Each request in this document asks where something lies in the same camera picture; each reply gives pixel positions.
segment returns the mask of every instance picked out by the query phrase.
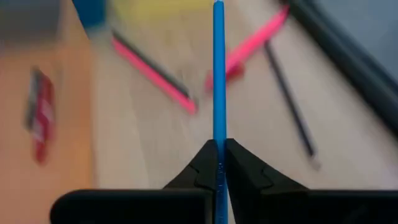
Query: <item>blurry background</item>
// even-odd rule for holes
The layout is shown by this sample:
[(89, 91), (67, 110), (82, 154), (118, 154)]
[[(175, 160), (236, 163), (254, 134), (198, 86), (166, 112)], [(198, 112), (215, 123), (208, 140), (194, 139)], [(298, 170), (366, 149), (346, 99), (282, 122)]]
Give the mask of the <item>blurry background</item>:
[[(47, 222), (54, 200), (73, 189), (162, 188), (212, 138), (212, 97), (204, 89), (212, 1), (39, 2), (51, 13), (0, 0), (1, 223)], [(279, 9), (271, 0), (226, 1), (227, 48)], [(31, 19), (38, 15), (58, 25)], [(28, 21), (42, 27), (20, 29), (32, 27)], [(187, 86), (197, 113), (189, 115), (120, 57), (111, 29)], [(38, 38), (14, 38), (30, 32)], [(228, 85), (228, 136), (311, 189), (396, 189), (396, 140), (293, 17), (272, 44), (322, 167), (308, 163), (261, 50)], [(56, 135), (45, 164), (32, 156), (32, 134), (23, 125), (32, 66), (54, 85)]]

